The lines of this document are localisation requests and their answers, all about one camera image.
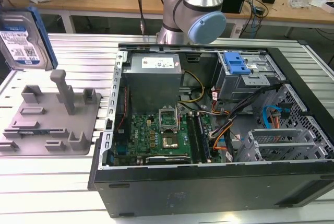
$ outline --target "open computer tower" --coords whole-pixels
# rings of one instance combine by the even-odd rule
[[[301,207],[334,119],[278,49],[120,45],[90,174],[111,217]]]

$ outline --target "workbench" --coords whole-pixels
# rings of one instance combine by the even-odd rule
[[[16,7],[32,5],[29,0],[11,0]],[[144,17],[162,19],[163,6],[160,0],[142,0]],[[334,29],[334,15],[318,7],[311,9],[293,9],[288,0],[276,0],[269,8],[268,16],[262,25]],[[138,0],[52,0],[38,3],[42,14],[60,15],[65,31],[75,33],[72,16],[98,16],[140,18]],[[234,24],[231,38],[239,38],[242,27],[247,23],[251,9],[244,4],[240,14],[225,14],[227,22]]]
[[[155,43],[156,39],[50,34],[50,40],[58,69],[66,70],[67,84],[72,85],[74,92],[93,87],[102,94],[93,144],[86,156],[0,158],[0,223],[333,223],[334,191],[303,208],[110,219],[98,192],[87,190],[87,182],[94,143],[104,128],[118,44]],[[279,48],[334,116],[334,73],[309,46],[297,41],[250,39],[218,39],[213,44]],[[1,130],[8,126],[19,108],[25,85],[38,85],[42,92],[57,92],[50,73],[11,71],[0,86]]]

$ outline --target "gray power supply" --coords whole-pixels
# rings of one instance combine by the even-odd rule
[[[178,54],[133,54],[129,63],[123,77],[131,87],[133,113],[175,107],[182,76]]]

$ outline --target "table leg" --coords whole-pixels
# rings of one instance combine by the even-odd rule
[[[289,27],[287,29],[287,31],[285,32],[284,36],[287,37],[287,38],[289,38],[290,35],[291,35],[291,33],[292,33],[292,31],[293,31],[293,29],[294,29],[294,27]]]
[[[230,38],[238,39],[240,37],[240,33],[243,27],[244,27],[243,22],[235,22],[232,28]]]
[[[69,13],[61,14],[66,33],[76,33],[72,16]]]

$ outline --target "wooden table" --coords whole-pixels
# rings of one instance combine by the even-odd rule
[[[274,4],[266,4],[269,8],[268,16],[263,20],[262,25],[287,26],[285,36],[289,36],[293,27],[325,28],[334,29],[334,14],[327,13],[321,8],[312,6],[308,8],[292,8],[289,0],[276,0]],[[244,4],[242,13],[251,15],[251,8]]]
[[[28,0],[11,0],[16,7],[31,5]],[[162,19],[163,7],[160,0],[143,0],[144,17],[148,19]],[[268,4],[269,14],[263,25],[333,28],[334,15],[320,8],[293,9],[288,0],[276,0],[273,5]],[[52,0],[36,5],[42,14],[55,14],[62,17],[67,33],[75,33],[72,16],[99,16],[139,18],[137,0]],[[240,14],[226,14],[228,23],[233,23],[232,38],[238,38],[243,26],[250,17],[251,9],[244,4]]]

